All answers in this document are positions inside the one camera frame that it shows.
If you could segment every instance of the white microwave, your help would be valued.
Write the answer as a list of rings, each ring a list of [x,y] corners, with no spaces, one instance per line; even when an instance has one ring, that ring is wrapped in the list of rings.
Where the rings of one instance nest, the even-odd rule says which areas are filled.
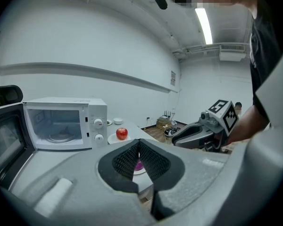
[[[49,97],[2,106],[0,185],[7,189],[36,150],[107,144],[107,105],[101,99]]]
[[[107,105],[101,99],[47,97],[24,103],[36,149],[75,150],[107,145]]]

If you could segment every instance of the microwave door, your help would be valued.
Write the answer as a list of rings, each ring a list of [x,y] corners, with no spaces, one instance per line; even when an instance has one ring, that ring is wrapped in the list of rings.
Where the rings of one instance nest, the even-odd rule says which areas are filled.
[[[34,150],[25,123],[23,104],[0,107],[0,186],[9,189]]]

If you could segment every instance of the white wall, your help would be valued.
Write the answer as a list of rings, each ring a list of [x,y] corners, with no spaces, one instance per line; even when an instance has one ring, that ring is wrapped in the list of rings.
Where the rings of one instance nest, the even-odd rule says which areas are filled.
[[[100,97],[109,118],[144,127],[147,117],[155,124],[167,109],[169,90],[179,88],[178,82],[170,85],[171,70],[180,74],[173,55],[140,24],[108,8],[18,0],[1,18],[0,29],[0,85],[18,85],[24,100]],[[76,65],[91,70],[76,71],[81,70]]]
[[[196,122],[200,113],[217,100],[242,103],[242,114],[252,105],[249,59],[221,62],[218,58],[185,61],[181,64],[180,97],[174,120]],[[175,105],[178,97],[173,96]]]

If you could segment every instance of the white table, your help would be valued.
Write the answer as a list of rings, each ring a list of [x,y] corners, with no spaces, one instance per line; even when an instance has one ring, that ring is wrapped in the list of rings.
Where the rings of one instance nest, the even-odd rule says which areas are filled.
[[[139,129],[132,122],[124,120],[124,123],[120,126],[112,124],[107,127],[108,136],[113,133],[116,133],[116,130],[120,127],[125,127],[128,130],[128,135],[131,139],[152,139],[153,137]],[[46,151],[36,151],[26,164],[20,170],[19,174],[16,176],[10,191],[15,195],[19,196],[24,190],[29,186],[34,180],[48,172],[53,167],[60,164],[62,161],[66,160],[68,157],[80,153],[76,152],[46,152]],[[139,193],[147,191],[147,189],[153,184],[150,180],[148,174],[145,172],[140,175],[133,177],[133,182],[138,184]]]

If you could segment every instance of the ceiling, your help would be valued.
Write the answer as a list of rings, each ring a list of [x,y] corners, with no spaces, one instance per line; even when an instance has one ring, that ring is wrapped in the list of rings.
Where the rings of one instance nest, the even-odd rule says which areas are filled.
[[[205,6],[213,38],[213,45],[206,46],[194,10],[196,4],[191,8],[184,8],[167,0],[168,9],[161,10],[154,0],[80,1],[109,7],[139,22],[165,44],[179,61],[199,57],[195,54],[201,53],[202,50],[205,50],[205,56],[208,56],[210,48],[213,51],[212,56],[216,56],[219,43],[240,43],[248,47],[250,39],[251,13],[241,5]]]

